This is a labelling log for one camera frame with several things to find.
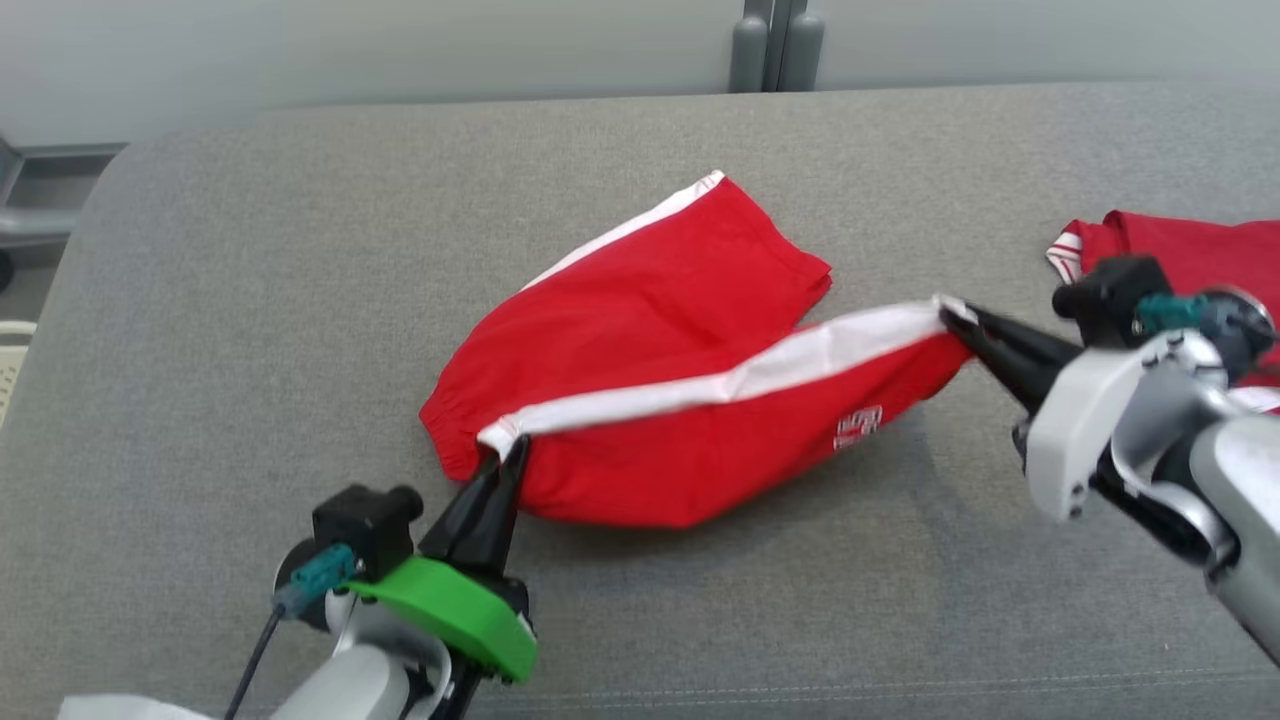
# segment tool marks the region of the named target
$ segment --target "red shorts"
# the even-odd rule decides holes
[[[445,474],[531,434],[522,506],[689,527],[937,392],[932,301],[796,329],[831,284],[721,173],[589,242],[472,331],[421,410]]]
[[[1226,284],[1252,295],[1272,313],[1280,309],[1280,283],[1272,277],[1280,265],[1280,220],[1219,225],[1112,210],[1101,223],[1073,220],[1046,255],[1068,283],[1084,277],[1103,258],[1152,255],[1160,260],[1174,292],[1194,295]],[[1280,346],[1261,364],[1280,365]],[[1256,373],[1245,378],[1245,384],[1276,386],[1280,380],[1275,372]],[[1261,410],[1280,405],[1275,393],[1240,395]]]

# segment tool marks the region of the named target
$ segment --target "white stripe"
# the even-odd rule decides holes
[[[831,378],[946,332],[945,300],[906,302],[841,315],[783,338],[742,364],[712,375],[571,395],[527,405],[480,430],[506,459],[521,434],[548,434],[649,418],[700,405],[724,405]]]
[[[1228,395],[1249,406],[1254,413],[1270,413],[1280,407],[1280,391],[1274,387],[1238,387]]]
[[[707,195],[719,184],[719,181],[724,179],[724,173],[719,170],[713,170],[712,174],[704,177],[703,179],[695,182],[694,184],[686,187],[685,190],[677,191],[671,197],[659,202],[654,209],[640,213],[635,218],[622,223],[621,225],[613,228],[612,231],[602,234],[600,237],[588,242],[586,245],[579,247],[577,250],[566,255],[559,263],[552,265],[545,273],[538,275],[529,282],[525,287],[520,290],[529,290],[535,284],[545,281],[547,278],[554,275],[556,273],[568,268],[573,263],[577,263],[582,258],[595,252],[596,250],[612,245],[623,237],[636,232],[637,229],[652,225],[663,218],[669,218],[676,213],[689,208],[695,200]]]
[[[1044,251],[1044,256],[1048,258],[1050,264],[1053,265],[1055,270],[1057,270],[1062,282],[1073,283],[1078,278],[1083,278],[1084,268],[1080,265],[1080,252],[1084,251],[1084,241],[1080,240],[1080,236],[1065,232],[1057,236],[1053,245],[1065,245],[1069,249],[1074,249],[1064,250],[1061,247],[1051,246]]]

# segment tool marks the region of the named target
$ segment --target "gray sofa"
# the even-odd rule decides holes
[[[0,702],[220,715],[310,509],[453,488],[416,411],[494,305],[713,168],[835,287],[1056,325],[1046,245],[1125,209],[1280,215],[1280,95],[1037,86],[285,113],[134,145],[59,268],[0,433]],[[1062,332],[1069,332],[1062,327]],[[1032,509],[975,366],[685,533],[520,521],[541,655],[475,717],[1275,717],[1280,673],[1101,500]],[[329,648],[276,637],[265,716]]]

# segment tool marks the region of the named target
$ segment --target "teal connector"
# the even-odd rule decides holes
[[[1138,301],[1137,319],[1146,334],[1192,329],[1201,327],[1206,307],[1208,297],[1203,295],[1152,295]]]
[[[284,619],[301,615],[326,592],[356,575],[356,553],[344,544],[332,544],[289,577],[289,584],[275,591],[273,607],[284,607]]]

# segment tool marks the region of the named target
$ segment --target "white logo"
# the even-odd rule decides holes
[[[879,405],[863,407],[851,415],[845,415],[836,424],[836,437],[831,441],[832,448],[844,450],[850,445],[856,445],[858,441],[879,429],[883,416],[884,409]]]

